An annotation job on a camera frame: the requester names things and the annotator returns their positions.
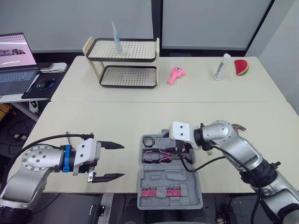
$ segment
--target computer mouse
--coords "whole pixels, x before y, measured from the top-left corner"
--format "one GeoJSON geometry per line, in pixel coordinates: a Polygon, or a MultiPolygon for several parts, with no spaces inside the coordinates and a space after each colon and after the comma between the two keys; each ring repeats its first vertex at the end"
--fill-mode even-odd
{"type": "Polygon", "coordinates": [[[37,84],[36,88],[38,90],[46,90],[48,88],[53,87],[55,84],[55,79],[54,78],[47,78],[47,79],[41,79],[37,84]]]}

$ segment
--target pink plush toy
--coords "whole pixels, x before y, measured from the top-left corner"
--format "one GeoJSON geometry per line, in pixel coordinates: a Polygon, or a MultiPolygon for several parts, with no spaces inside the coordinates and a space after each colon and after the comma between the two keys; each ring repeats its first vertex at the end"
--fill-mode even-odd
{"type": "Polygon", "coordinates": [[[180,78],[181,76],[185,75],[186,72],[184,69],[180,68],[180,67],[173,67],[171,70],[171,77],[170,79],[168,79],[168,84],[169,85],[173,85],[175,84],[175,80],[176,78],[180,78]]]}

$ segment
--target silver robot arm segment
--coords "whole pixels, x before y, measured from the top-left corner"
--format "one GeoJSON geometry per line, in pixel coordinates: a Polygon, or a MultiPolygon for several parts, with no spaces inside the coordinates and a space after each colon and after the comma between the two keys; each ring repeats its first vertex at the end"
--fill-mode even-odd
{"type": "MultiPolygon", "coordinates": [[[[247,139],[239,136],[239,130],[246,129],[223,120],[200,127],[173,122],[170,138],[188,142],[194,149],[210,150],[212,145],[218,145],[256,175],[262,187],[261,205],[273,223],[299,224],[299,193],[276,170],[280,163],[269,164],[247,139]]],[[[258,184],[249,173],[225,153],[224,156],[240,172],[241,179],[257,192],[258,184]]]]}
{"type": "Polygon", "coordinates": [[[31,219],[41,193],[51,172],[88,172],[87,182],[108,182],[123,174],[105,174],[96,177],[94,167],[100,158],[101,147],[107,149],[124,148],[113,142],[100,142],[88,138],[77,149],[71,145],[54,148],[50,145],[36,145],[26,150],[20,168],[10,178],[0,194],[0,224],[26,223],[31,219]]]}

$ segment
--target white table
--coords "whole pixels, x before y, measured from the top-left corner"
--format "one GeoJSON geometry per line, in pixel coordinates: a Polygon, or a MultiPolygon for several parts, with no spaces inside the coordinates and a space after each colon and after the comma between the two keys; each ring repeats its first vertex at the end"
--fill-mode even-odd
{"type": "MultiPolygon", "coordinates": [[[[47,136],[93,132],[95,139],[114,141],[124,149],[101,151],[97,175],[125,173],[107,183],[87,183],[87,174],[52,173],[47,192],[68,193],[135,193],[141,137],[159,134],[172,121],[210,124],[217,119],[243,125],[247,138],[268,160],[282,163],[279,171],[299,189],[298,116],[287,102],[275,103],[112,103],[112,102],[50,102],[40,116],[26,144],[47,136]]],[[[76,146],[79,138],[71,138],[76,146]]],[[[67,139],[47,143],[60,146],[67,139]]],[[[195,152],[195,167],[220,156],[203,150],[195,152]]],[[[13,174],[20,165],[13,166],[13,174]]],[[[203,193],[253,192],[243,183],[236,169],[227,161],[214,162],[198,172],[203,193]]]]}
{"type": "MultiPolygon", "coordinates": [[[[54,71],[54,70],[66,70],[66,68],[67,68],[67,64],[66,63],[54,63],[53,67],[50,70],[40,70],[40,71],[41,72],[48,72],[48,71],[54,71]]],[[[36,78],[33,80],[33,82],[31,83],[31,85],[36,81],[36,79],[38,77],[39,77],[39,75],[36,76],[36,78]]],[[[38,120],[38,116],[36,114],[34,114],[33,112],[31,112],[23,104],[20,104],[20,102],[40,101],[40,100],[47,100],[49,98],[22,99],[21,98],[22,95],[23,95],[23,93],[0,96],[0,104],[11,103],[13,106],[15,106],[20,111],[22,111],[24,114],[26,114],[28,117],[30,117],[34,121],[37,121],[38,120]]]]}
{"type": "Polygon", "coordinates": [[[73,102],[285,102],[283,94],[256,57],[246,57],[249,71],[235,75],[234,60],[227,75],[217,82],[213,76],[220,57],[161,57],[160,83],[153,89],[105,88],[90,67],[85,56],[73,61],[51,101],[73,102]],[[177,85],[166,83],[172,67],[186,70],[177,85]]]}

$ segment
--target watermelon slice toy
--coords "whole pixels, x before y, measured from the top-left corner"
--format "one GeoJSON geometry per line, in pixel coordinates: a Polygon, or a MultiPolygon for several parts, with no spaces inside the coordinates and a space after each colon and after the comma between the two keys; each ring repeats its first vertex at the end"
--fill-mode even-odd
{"type": "Polygon", "coordinates": [[[249,64],[246,60],[235,60],[235,71],[237,76],[245,75],[249,70],[249,64]]]}

